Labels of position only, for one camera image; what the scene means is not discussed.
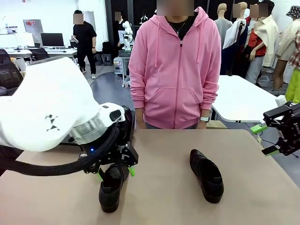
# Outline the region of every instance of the plaid shirt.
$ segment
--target plaid shirt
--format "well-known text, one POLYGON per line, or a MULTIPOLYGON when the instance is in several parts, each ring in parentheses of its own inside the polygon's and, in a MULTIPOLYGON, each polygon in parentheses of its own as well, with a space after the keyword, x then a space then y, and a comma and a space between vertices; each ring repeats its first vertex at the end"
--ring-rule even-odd
POLYGON ((290 57, 289 63, 293 67, 300 69, 300 30, 298 30, 296 33, 295 45, 296 45, 296 51, 290 57))

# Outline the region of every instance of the hand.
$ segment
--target hand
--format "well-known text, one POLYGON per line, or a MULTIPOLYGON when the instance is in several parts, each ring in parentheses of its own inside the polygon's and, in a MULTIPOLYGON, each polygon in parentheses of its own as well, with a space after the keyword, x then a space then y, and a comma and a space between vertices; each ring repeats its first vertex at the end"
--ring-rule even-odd
POLYGON ((137 126, 138 129, 147 129, 146 123, 144 121, 137 122, 136 126, 137 126))
POLYGON ((256 50, 252 50, 252 52, 250 53, 250 61, 252 61, 252 60, 254 60, 254 58, 255 58, 255 55, 256 55, 256 50))
POLYGON ((197 129, 206 129, 206 122, 200 121, 197 125, 197 129))

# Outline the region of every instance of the table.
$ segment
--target table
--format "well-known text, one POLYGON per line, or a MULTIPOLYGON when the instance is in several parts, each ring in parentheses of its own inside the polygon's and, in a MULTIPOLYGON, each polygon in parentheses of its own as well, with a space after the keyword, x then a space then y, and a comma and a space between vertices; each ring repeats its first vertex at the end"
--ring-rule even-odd
MULTIPOLYGON (((50 57, 54 57, 54 56, 66 56, 69 58, 73 58, 74 59, 74 55, 77 53, 76 49, 62 49, 61 52, 47 52, 48 55, 50 57)), ((10 57, 13 58, 26 58, 26 57, 30 57, 32 55, 31 51, 29 50, 20 50, 20 52, 15 51, 15 52, 8 52, 10 57)))
POLYGON ((240 76, 221 75, 213 109, 227 122, 260 122, 263 113, 277 108, 276 97, 240 76))
MULTIPOLYGON (((300 190, 244 130, 136 130, 135 177, 120 205, 105 214, 94 174, 0 177, 1 225, 299 225, 300 190), (189 166, 198 148, 219 167, 225 186, 219 204, 205 201, 189 166)), ((20 161, 57 165, 77 160, 79 148, 25 152, 20 161)))

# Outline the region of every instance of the wristwatch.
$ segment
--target wristwatch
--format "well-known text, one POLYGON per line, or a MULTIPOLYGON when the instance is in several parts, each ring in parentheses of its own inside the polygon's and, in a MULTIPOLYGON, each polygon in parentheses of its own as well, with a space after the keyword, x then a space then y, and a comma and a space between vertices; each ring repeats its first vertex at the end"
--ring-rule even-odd
POLYGON ((210 121, 210 117, 200 117, 200 121, 204 121, 208 123, 210 121))

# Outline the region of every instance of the black leather shoe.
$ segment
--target black leather shoe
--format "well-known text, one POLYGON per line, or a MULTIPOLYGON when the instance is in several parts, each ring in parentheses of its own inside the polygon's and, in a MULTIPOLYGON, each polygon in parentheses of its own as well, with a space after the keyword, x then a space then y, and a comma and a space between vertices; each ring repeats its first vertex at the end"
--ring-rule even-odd
POLYGON ((191 150, 189 163, 192 171, 200 179, 204 198, 210 203, 220 202, 224 193, 224 185, 216 164, 196 149, 191 150))
POLYGON ((104 212, 115 212, 119 206, 123 182, 128 177, 125 164, 112 164, 106 171, 99 191, 99 201, 104 212))

